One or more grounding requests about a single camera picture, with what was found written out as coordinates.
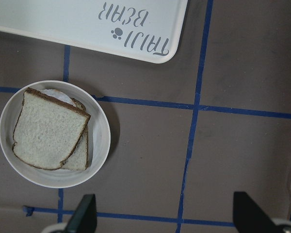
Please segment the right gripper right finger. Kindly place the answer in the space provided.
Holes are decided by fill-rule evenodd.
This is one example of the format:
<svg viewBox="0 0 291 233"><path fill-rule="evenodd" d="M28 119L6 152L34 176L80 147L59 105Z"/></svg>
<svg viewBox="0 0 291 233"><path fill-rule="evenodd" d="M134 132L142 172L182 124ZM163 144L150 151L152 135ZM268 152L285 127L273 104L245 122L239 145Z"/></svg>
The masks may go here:
<svg viewBox="0 0 291 233"><path fill-rule="evenodd" d="M239 233L280 232L280 229L246 192L233 194L233 224Z"/></svg>

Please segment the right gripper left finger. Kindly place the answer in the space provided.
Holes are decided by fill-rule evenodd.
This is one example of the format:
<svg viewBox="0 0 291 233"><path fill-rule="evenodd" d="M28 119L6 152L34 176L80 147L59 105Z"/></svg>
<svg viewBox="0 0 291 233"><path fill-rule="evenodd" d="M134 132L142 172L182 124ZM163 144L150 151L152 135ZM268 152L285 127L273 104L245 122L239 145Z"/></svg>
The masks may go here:
<svg viewBox="0 0 291 233"><path fill-rule="evenodd" d="M68 221L66 233L94 233L97 228L97 208L95 194L82 197L72 218Z"/></svg>

